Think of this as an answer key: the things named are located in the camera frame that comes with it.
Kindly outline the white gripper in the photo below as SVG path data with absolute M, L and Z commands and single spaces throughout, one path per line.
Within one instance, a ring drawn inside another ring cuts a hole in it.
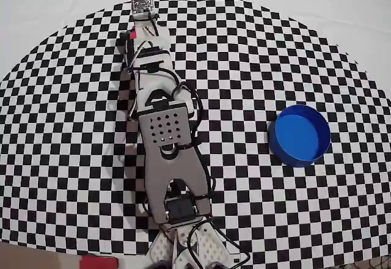
M 169 31 L 155 20 L 135 21 L 120 33 L 117 47 L 123 56 L 121 71 L 146 70 L 147 73 L 172 72 Z

